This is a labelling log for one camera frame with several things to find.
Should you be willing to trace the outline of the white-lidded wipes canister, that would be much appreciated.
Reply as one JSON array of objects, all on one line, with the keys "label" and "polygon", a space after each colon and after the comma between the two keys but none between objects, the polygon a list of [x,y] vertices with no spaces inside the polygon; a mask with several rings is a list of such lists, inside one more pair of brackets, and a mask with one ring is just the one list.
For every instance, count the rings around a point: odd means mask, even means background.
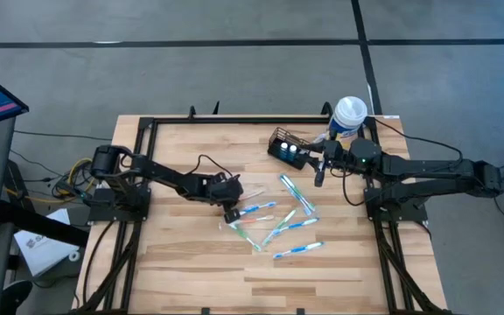
[{"label": "white-lidded wipes canister", "polygon": [[351,137],[357,134],[367,116],[368,108],[362,99],[346,96],[336,104],[328,129],[339,136]]}]

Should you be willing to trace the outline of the white paper booklet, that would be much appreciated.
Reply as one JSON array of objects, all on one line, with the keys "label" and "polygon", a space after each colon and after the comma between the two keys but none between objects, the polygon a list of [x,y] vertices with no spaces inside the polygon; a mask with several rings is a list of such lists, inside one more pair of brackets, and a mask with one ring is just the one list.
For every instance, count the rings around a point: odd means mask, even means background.
[{"label": "white paper booklet", "polygon": [[80,247],[50,239],[41,234],[19,231],[14,239],[34,277],[38,277],[61,261],[77,262],[81,258]]}]

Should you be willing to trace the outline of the black desk beam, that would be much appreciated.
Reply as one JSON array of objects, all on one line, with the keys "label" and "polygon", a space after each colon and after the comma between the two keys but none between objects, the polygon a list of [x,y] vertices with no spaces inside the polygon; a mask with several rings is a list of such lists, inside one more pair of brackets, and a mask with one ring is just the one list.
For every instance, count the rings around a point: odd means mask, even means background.
[{"label": "black desk beam", "polygon": [[87,231],[25,210],[4,200],[0,200],[0,223],[12,223],[18,229],[82,248],[86,247],[89,237]]}]

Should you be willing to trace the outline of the black aluminium table frame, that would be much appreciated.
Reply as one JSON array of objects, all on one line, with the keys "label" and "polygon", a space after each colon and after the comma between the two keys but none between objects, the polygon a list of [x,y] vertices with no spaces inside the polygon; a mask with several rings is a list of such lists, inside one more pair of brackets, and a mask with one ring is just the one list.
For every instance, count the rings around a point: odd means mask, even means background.
[{"label": "black aluminium table frame", "polygon": [[[310,141],[326,126],[323,115],[161,115],[156,126],[141,129],[138,116],[120,116],[114,144],[140,147],[180,172],[228,169],[239,174],[244,194],[265,189],[246,204],[276,202],[255,217],[275,219],[245,226],[262,248],[257,252],[234,230],[218,229],[218,207],[151,184],[134,272],[119,274],[111,306],[98,305],[95,315],[386,314],[391,307],[403,307],[399,276],[391,265],[382,265],[375,225],[361,204],[365,179],[341,179],[330,172],[316,187],[312,168],[294,169],[267,152],[277,127]],[[319,221],[274,235],[263,247],[266,236],[294,209],[285,226]],[[314,242],[325,245],[273,258]]]}]

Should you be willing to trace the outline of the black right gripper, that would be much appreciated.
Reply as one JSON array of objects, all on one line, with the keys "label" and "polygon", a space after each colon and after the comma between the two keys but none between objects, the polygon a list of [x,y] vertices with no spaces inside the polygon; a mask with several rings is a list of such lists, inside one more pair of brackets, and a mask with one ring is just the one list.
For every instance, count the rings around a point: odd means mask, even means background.
[{"label": "black right gripper", "polygon": [[320,153],[322,157],[307,157],[306,163],[315,171],[324,171],[326,168],[351,171],[352,163],[349,151],[344,150],[341,142],[325,140],[319,143],[308,143],[300,146],[302,151]]}]

